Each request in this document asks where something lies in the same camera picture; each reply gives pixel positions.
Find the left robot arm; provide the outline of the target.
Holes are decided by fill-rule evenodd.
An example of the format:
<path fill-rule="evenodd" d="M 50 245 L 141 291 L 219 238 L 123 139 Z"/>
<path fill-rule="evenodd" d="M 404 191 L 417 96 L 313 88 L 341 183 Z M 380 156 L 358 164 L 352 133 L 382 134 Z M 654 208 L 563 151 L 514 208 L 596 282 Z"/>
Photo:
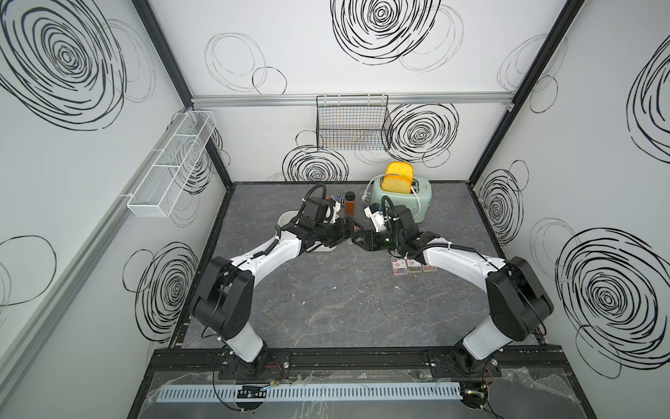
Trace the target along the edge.
<path fill-rule="evenodd" d="M 190 302 L 191 317 L 241 361 L 262 370 L 267 345 L 250 323 L 255 288 L 281 265 L 320 248 L 333 248 L 356 232 L 324 183 L 310 188 L 295 216 L 277 225 L 265 243 L 231 259 L 212 258 Z"/>

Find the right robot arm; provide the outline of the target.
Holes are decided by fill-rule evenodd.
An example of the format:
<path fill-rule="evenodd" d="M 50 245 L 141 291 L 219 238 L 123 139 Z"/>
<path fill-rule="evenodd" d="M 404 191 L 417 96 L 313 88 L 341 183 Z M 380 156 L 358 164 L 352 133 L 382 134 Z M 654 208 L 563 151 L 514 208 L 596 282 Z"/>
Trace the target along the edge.
<path fill-rule="evenodd" d="M 450 272 L 485 292 L 490 314 L 455 345 L 456 370 L 470 375 L 486 368 L 492 354 L 511 342 L 521 342 L 544 326 L 554 305 L 523 258 L 492 258 L 474 248 L 454 244 L 420 230 L 410 209 L 384 196 L 364 209 L 371 230 L 353 240 L 366 251 L 390 251 L 401 259 Z"/>

